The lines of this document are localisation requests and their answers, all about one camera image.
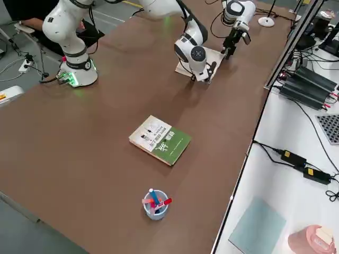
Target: white desk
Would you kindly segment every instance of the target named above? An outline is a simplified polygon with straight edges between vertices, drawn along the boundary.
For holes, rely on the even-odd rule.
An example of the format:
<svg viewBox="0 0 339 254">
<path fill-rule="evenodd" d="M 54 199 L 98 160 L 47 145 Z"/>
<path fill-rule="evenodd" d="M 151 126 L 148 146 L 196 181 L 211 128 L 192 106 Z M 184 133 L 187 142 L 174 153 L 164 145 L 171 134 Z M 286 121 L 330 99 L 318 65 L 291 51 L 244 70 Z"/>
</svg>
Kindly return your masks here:
<svg viewBox="0 0 339 254">
<path fill-rule="evenodd" d="M 317 51 L 317 54 L 326 59 L 337 59 L 323 50 Z M 339 69 L 339 63 L 321 62 L 320 64 L 324 68 Z M 315 62 L 314 70 L 339 83 L 339 71 L 322 70 Z M 302 107 L 312 118 L 329 156 L 339 167 L 339 146 L 328 143 L 315 119 L 316 115 L 325 112 L 315 111 L 303 105 Z M 328 112 L 339 113 L 339 103 L 333 105 Z M 308 118 L 294 102 L 277 95 L 274 90 L 267 100 L 255 140 L 275 148 L 290 150 L 307 158 L 308 162 L 323 171 L 331 175 L 335 173 Z M 269 149 L 268 151 L 273 159 L 280 161 L 279 155 Z M 254 196 L 264 199 L 287 221 L 274 248 L 274 254 L 293 253 L 288 246 L 288 236 L 311 224 L 332 229 L 338 248 L 339 201 L 330 202 L 325 195 L 327 190 L 338 192 L 339 184 L 332 182 L 325 186 L 307 180 L 303 178 L 302 173 L 290 167 L 272 163 L 265 151 L 259 145 L 253 144 L 225 226 L 220 232 L 215 253 L 241 253 L 228 241 L 228 238 Z"/>
</svg>

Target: black power adapter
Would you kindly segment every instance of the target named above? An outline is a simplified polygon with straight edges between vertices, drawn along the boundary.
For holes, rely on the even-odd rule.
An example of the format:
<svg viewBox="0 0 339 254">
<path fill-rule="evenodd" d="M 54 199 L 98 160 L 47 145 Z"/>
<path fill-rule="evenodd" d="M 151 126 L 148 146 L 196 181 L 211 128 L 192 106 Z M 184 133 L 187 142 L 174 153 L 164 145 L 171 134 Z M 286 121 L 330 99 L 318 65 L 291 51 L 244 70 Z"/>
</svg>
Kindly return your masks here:
<svg viewBox="0 0 339 254">
<path fill-rule="evenodd" d="M 286 161 L 287 163 L 292 164 L 296 167 L 304 167 L 307 161 L 305 158 L 296 155 L 295 153 L 288 150 L 282 150 L 279 152 L 279 154 L 281 155 L 281 159 L 283 161 Z"/>
<path fill-rule="evenodd" d="M 328 185 L 331 183 L 330 174 L 309 167 L 304 168 L 304 177 L 315 182 Z"/>
</svg>

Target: marker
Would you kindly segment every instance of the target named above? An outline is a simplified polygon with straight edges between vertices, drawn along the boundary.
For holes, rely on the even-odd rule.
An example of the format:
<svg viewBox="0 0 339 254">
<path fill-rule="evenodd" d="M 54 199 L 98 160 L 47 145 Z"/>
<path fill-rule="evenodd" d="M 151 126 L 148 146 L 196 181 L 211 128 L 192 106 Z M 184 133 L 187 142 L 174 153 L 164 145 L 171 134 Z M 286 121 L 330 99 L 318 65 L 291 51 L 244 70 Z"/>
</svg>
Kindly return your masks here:
<svg viewBox="0 0 339 254">
<path fill-rule="evenodd" d="M 160 204 L 158 204 L 158 205 L 154 208 L 154 210 L 157 211 L 157 210 L 159 210 L 160 208 L 162 208 L 162 207 L 164 207 L 164 206 L 170 204 L 171 202 L 172 202 L 172 199 L 169 198 L 169 199 L 165 200 L 164 202 L 161 202 Z"/>
<path fill-rule="evenodd" d="M 154 200 L 152 198 L 150 198 L 150 199 L 142 199 L 141 202 L 143 204 L 149 204 L 149 203 L 154 203 Z"/>
<path fill-rule="evenodd" d="M 158 205 L 160 202 L 159 202 L 159 200 L 158 200 L 158 198 L 157 198 L 157 195 L 155 194 L 154 190 L 151 188 L 151 189 L 149 189 L 148 192 L 149 192 L 150 196 L 153 198 L 154 203 L 155 203 L 156 205 Z"/>
</svg>

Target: table surface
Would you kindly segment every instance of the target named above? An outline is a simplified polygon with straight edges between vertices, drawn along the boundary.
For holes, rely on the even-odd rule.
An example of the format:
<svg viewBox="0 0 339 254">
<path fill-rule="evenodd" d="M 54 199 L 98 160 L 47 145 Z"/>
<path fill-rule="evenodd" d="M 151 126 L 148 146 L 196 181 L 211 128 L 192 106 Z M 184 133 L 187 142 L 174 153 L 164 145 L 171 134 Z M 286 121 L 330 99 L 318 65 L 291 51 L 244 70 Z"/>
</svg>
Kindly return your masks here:
<svg viewBox="0 0 339 254">
<path fill-rule="evenodd" d="M 185 2 L 206 27 L 221 10 Z M 210 252 L 289 32 L 289 21 L 268 29 L 259 17 L 252 43 L 239 43 L 209 86 L 174 72 L 180 17 L 117 27 L 93 55 L 94 85 L 39 85 L 0 109 L 0 191 L 90 253 Z M 205 43 L 221 45 L 211 34 Z M 151 114 L 192 136 L 174 167 L 128 141 Z M 150 187 L 173 199 L 158 222 L 140 202 Z"/>
<path fill-rule="evenodd" d="M 313 50 L 313 53 L 329 60 L 338 59 L 323 50 Z M 320 65 L 327 69 L 339 69 L 339 62 L 320 62 Z M 313 67 L 316 73 L 339 83 L 338 70 L 323 70 L 315 62 L 313 62 Z M 290 150 L 307 158 L 308 162 L 323 171 L 334 175 L 335 168 L 327 159 L 308 118 L 294 102 L 279 96 L 277 91 L 273 88 L 269 95 L 254 140 L 275 148 Z M 316 115 L 326 113 L 304 105 L 302 107 L 310 115 L 326 151 L 338 167 L 339 146 L 329 144 L 315 118 Z M 333 105 L 328 113 L 339 113 L 339 103 Z M 269 149 L 268 151 L 273 159 L 280 161 L 279 155 Z M 253 197 L 265 200 L 287 221 L 273 254 L 294 253 L 288 246 L 288 236 L 312 224 L 332 229 L 334 239 L 338 242 L 339 202 L 330 202 L 328 196 L 325 195 L 327 190 L 337 193 L 339 186 L 336 182 L 328 186 L 321 185 L 303 178 L 300 172 L 290 167 L 273 164 L 265 151 L 253 144 L 215 253 L 241 253 L 228 241 L 228 238 Z"/>
</svg>

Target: electrical outlet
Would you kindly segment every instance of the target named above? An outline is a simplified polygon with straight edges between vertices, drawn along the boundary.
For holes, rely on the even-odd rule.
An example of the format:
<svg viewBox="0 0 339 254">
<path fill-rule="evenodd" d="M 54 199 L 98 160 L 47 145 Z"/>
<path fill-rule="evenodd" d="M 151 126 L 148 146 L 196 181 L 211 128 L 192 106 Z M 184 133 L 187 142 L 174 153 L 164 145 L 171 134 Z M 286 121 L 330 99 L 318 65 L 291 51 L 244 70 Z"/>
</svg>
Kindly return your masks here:
<svg viewBox="0 0 339 254">
<path fill-rule="evenodd" d="M 32 62 L 32 61 L 28 62 L 27 59 L 25 59 L 24 62 L 21 64 L 20 68 L 19 68 L 19 72 L 21 72 L 21 73 L 26 73 L 26 72 L 28 72 L 28 71 L 30 70 L 30 66 L 32 66 L 33 63 L 34 63 L 34 62 Z"/>
</svg>

